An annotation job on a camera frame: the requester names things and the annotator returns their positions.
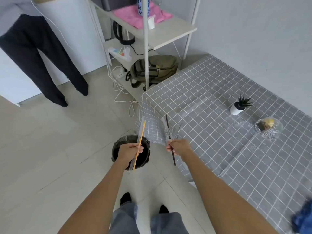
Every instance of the blue bottle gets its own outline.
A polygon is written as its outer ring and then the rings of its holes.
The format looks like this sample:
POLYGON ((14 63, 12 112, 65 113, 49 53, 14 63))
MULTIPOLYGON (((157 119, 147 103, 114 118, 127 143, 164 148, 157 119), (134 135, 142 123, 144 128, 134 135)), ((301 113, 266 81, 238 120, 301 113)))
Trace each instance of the blue bottle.
MULTIPOLYGON (((149 2, 150 2, 150 0, 147 0, 147 16, 149 16, 149 12, 150 12, 149 2)), ((143 5, 142 0, 138 0, 138 14, 140 16, 143 16, 143 7, 142 7, 142 5, 143 5)))

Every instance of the orange straw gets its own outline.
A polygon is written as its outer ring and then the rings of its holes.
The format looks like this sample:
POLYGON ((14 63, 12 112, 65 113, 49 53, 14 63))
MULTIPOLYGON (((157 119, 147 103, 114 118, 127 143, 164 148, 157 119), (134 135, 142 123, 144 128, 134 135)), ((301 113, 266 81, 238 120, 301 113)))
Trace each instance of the orange straw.
MULTIPOLYGON (((142 142, 142 137, 143 137, 144 128, 145 128, 145 122, 146 122, 146 121, 144 121, 144 125, 143 125, 143 129, 142 129, 142 134, 141 134, 140 142, 138 143, 139 146, 141 145, 141 142, 142 142)), ((135 164, 134 164, 134 166, 133 166, 133 171, 135 170, 136 160, 138 159, 138 152, 139 152, 139 150, 137 151, 137 154, 136 154, 136 156, 135 156, 135 164)))

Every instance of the trash can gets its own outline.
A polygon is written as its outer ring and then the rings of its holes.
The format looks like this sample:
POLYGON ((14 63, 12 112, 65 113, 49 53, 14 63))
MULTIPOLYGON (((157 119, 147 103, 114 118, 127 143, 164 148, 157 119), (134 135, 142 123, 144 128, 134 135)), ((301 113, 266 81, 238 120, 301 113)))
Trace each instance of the trash can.
MULTIPOLYGON (((116 159, 118 158, 120 145, 125 144, 125 143, 136 143, 137 141, 138 141, 138 135, 126 135, 124 137, 121 137, 119 140, 117 140, 114 143, 113 150, 112 150, 112 161, 115 162, 116 159)), ((150 144, 151 143, 145 137, 142 137, 141 146, 143 146, 143 152, 138 154, 138 159, 135 165, 135 169, 141 168, 145 164, 148 163, 149 156, 151 153, 150 144)))

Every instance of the olive green backpack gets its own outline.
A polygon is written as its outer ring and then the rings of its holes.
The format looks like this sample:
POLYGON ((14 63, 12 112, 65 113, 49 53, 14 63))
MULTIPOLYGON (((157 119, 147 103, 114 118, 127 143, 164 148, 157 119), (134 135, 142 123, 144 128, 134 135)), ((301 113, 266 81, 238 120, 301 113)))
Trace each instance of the olive green backpack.
MULTIPOLYGON (((175 56, 156 55, 149 57, 149 86, 158 84, 177 72, 178 62, 175 56)), ((131 82, 133 88, 137 88, 145 82, 145 60, 137 60, 126 75, 126 81, 131 82)))

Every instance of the black power cord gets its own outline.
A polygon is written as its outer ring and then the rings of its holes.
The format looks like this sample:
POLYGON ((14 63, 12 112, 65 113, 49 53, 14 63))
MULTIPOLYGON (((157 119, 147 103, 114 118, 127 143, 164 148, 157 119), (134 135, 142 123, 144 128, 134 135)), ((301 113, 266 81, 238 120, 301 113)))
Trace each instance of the black power cord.
POLYGON ((143 53, 143 54, 137 54, 137 53, 136 53, 136 51, 135 51, 135 54, 136 54, 136 55, 138 55, 138 56, 142 56, 142 55, 144 55, 144 53, 143 53))

